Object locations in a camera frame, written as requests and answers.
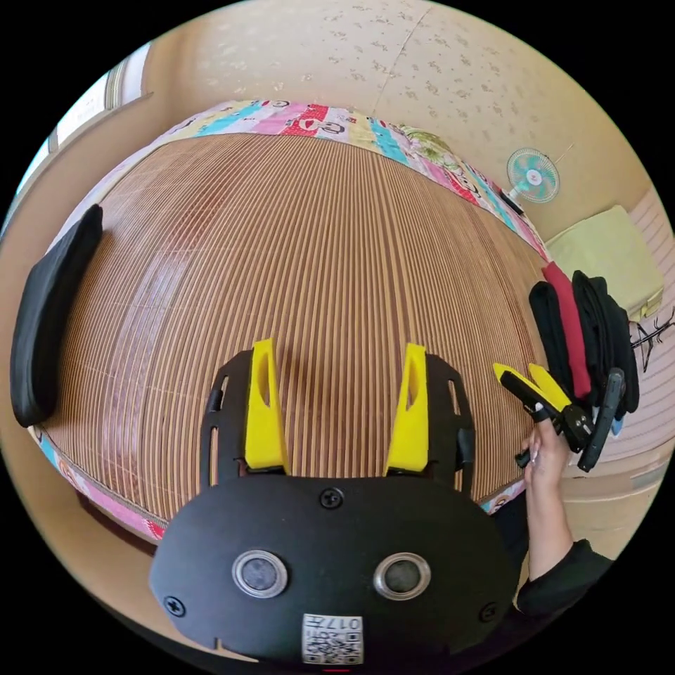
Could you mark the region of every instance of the electric fan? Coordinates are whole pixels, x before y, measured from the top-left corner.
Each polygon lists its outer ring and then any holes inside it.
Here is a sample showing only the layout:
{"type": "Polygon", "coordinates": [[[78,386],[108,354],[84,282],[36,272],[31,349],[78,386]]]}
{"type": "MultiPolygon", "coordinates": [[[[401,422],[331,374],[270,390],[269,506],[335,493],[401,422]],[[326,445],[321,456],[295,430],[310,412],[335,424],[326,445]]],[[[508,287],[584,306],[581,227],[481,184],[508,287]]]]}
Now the electric fan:
{"type": "Polygon", "coordinates": [[[555,164],[533,148],[516,150],[508,158],[506,172],[513,190],[509,193],[500,190],[500,196],[518,214],[523,213],[518,198],[544,204],[550,202],[560,189],[560,175],[555,164]]]}

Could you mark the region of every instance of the bed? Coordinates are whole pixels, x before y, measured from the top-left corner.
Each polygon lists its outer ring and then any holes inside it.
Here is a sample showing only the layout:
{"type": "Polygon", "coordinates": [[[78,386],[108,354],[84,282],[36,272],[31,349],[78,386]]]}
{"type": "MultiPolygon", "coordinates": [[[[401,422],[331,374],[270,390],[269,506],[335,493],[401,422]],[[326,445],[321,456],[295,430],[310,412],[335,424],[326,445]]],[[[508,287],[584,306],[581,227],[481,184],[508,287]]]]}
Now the bed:
{"type": "Polygon", "coordinates": [[[546,365],[529,289],[550,259],[532,223],[440,139],[358,111],[229,101],[105,176],[103,240],[69,317],[56,414],[30,429],[72,485],[161,539],[198,490],[218,366],[276,346],[294,475],[382,475],[404,349],[463,376],[472,497],[523,489],[529,418],[491,365],[546,365]]]}

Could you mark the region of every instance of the hand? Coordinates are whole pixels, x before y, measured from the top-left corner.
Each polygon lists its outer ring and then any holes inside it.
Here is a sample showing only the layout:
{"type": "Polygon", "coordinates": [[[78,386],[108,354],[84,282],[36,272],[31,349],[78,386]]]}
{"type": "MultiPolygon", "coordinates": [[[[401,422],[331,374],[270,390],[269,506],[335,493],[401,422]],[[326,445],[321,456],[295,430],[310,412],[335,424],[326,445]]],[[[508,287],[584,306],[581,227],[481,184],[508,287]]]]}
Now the hand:
{"type": "Polygon", "coordinates": [[[570,446],[563,434],[555,432],[551,420],[538,423],[528,439],[522,442],[530,461],[525,467],[525,484],[538,494],[557,492],[563,471],[570,461],[570,446]]]}

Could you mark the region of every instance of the qr code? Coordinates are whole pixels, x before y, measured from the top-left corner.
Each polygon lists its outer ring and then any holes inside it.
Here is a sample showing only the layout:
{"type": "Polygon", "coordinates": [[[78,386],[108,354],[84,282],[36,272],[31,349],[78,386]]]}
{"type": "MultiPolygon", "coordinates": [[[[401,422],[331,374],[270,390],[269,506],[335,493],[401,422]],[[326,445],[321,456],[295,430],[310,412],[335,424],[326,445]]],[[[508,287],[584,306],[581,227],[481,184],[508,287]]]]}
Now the qr code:
{"type": "Polygon", "coordinates": [[[305,663],[347,665],[364,662],[361,617],[305,614],[302,659],[305,663]]]}

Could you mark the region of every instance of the striped mat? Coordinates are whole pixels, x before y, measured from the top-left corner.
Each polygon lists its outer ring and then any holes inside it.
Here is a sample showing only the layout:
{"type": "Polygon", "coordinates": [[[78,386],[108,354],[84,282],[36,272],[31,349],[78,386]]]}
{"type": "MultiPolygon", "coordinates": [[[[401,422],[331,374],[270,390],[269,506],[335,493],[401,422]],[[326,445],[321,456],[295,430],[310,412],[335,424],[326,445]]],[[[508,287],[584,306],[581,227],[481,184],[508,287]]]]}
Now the striped mat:
{"type": "Polygon", "coordinates": [[[161,521],[198,490],[218,367],[273,338],[294,475],[381,475],[407,342],[463,375],[474,498],[518,478],[528,417],[491,365],[545,365],[541,258],[487,211],[343,143],[229,134],[159,147],[105,197],[45,431],[161,521]]]}

